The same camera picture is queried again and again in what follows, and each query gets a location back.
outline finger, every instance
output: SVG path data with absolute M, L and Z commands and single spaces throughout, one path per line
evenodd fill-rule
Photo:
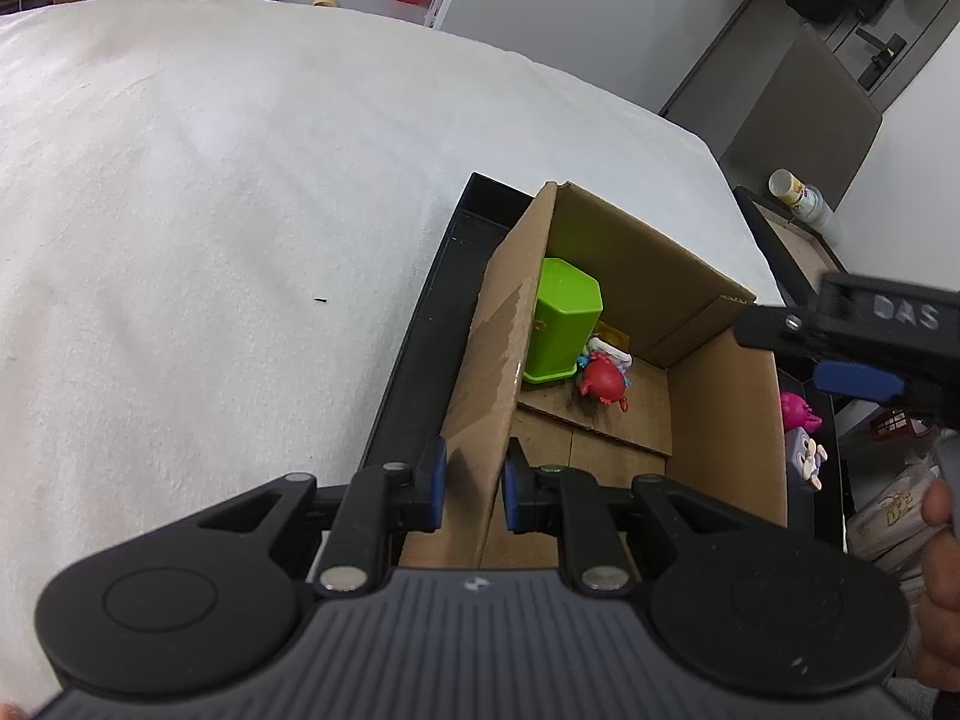
M 960 666 L 920 648 L 917 656 L 917 680 L 930 688 L 960 693 Z
M 923 551 L 923 579 L 935 607 L 960 611 L 960 542 L 953 533 L 942 531 L 930 539 Z
M 923 649 L 960 666 L 960 613 L 936 607 L 923 595 L 917 605 L 916 620 Z
M 943 479 L 935 479 L 923 497 L 923 522 L 928 525 L 943 525 L 949 521 L 953 509 L 953 498 L 949 485 Z

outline bottle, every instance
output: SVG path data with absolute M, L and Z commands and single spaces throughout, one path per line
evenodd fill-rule
M 832 247 L 841 238 L 840 223 L 816 187 L 800 181 L 792 172 L 774 170 L 767 182 L 770 194 L 779 199 L 803 223 L 816 230 Z

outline red toy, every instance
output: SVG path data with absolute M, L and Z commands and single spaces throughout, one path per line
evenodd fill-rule
M 627 410 L 627 383 L 613 361 L 602 352 L 591 352 L 590 362 L 580 377 L 580 394 L 589 394 L 604 406 L 619 403 L 621 412 Z
M 808 433 L 813 433 L 824 423 L 824 420 L 815 415 L 813 409 L 806 405 L 806 401 L 793 392 L 781 392 L 781 415 L 784 417 L 786 433 L 799 427 Z

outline green container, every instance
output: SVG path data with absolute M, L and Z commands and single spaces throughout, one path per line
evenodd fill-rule
M 597 280 L 566 261 L 547 257 L 536 288 L 524 381 L 544 384 L 575 374 L 577 358 L 602 312 Z

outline white tablecloth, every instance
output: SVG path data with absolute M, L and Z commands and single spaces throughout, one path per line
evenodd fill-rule
M 0 700 L 55 690 L 62 567 L 349 479 L 474 170 L 576 182 L 779 300 L 697 138 L 515 53 L 270 1 L 0 18 Z

